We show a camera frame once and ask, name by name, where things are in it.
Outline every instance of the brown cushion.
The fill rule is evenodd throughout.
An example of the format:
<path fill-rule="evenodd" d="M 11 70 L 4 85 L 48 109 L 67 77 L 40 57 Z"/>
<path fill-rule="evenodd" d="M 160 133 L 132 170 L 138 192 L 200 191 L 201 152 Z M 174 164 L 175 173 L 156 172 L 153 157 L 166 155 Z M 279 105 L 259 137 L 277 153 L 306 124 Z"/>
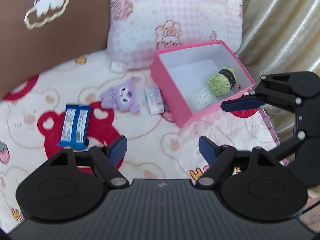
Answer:
<path fill-rule="evenodd" d="M 48 68 L 106 47 L 108 0 L 34 2 L 0 0 L 0 98 Z"/>

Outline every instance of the gray ribbed surface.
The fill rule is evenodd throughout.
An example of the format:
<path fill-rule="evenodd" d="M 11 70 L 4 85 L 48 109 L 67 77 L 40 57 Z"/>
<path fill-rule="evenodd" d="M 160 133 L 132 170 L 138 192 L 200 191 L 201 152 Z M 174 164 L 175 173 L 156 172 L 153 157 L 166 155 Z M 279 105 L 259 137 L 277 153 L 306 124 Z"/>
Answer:
<path fill-rule="evenodd" d="M 227 211 L 214 192 L 197 190 L 188 179 L 135 179 L 131 187 L 111 191 L 97 210 L 77 221 L 46 225 L 27 220 L 10 233 L 14 240 L 307 240 L 313 236 L 298 220 L 268 225 L 242 220 Z"/>

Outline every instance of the curtain fold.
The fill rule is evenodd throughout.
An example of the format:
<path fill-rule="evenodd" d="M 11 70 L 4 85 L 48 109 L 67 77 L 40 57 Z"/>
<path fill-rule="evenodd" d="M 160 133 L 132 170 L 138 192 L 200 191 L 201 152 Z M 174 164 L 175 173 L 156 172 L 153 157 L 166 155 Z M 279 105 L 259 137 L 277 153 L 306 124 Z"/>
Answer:
<path fill-rule="evenodd" d="M 263 74 L 313 71 L 320 75 L 320 0 L 244 0 L 243 41 L 237 55 L 256 84 Z M 283 141 L 294 115 L 265 110 Z"/>

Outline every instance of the open box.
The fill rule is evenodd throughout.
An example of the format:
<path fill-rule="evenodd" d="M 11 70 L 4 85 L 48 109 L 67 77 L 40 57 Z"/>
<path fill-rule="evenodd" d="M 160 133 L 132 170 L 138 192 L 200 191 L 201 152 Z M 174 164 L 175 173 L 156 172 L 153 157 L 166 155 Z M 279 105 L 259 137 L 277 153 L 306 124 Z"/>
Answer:
<path fill-rule="evenodd" d="M 214 97 L 205 109 L 193 110 L 190 97 L 206 88 L 209 78 L 224 67 L 233 68 L 237 79 L 235 87 L 223 97 Z M 179 127 L 216 111 L 222 101 L 239 98 L 255 85 L 246 68 L 223 41 L 160 50 L 155 54 L 151 77 L 159 85 Z"/>

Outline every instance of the bed sheet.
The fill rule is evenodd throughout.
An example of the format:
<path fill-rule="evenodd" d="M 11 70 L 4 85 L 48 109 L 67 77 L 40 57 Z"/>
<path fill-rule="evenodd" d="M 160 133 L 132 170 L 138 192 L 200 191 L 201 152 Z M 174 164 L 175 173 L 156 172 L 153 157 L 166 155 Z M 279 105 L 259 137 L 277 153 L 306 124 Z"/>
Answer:
<path fill-rule="evenodd" d="M 120 171 L 129 181 L 197 180 L 209 167 L 197 147 L 201 135 L 239 149 L 269 150 L 278 143 L 262 109 L 219 110 L 183 128 L 175 125 L 169 112 L 151 116 L 144 96 L 144 87 L 153 83 L 150 70 L 121 72 L 110 65 L 106 51 L 84 55 L 30 79 L 0 102 L 0 226 L 4 231 L 24 220 L 15 200 L 16 188 L 56 152 L 61 131 L 55 124 L 63 122 L 66 104 L 94 103 L 89 125 L 95 125 L 96 131 L 87 135 L 89 147 L 107 145 L 118 135 L 127 137 L 128 151 Z M 101 109 L 100 94 L 132 76 L 140 113 Z"/>

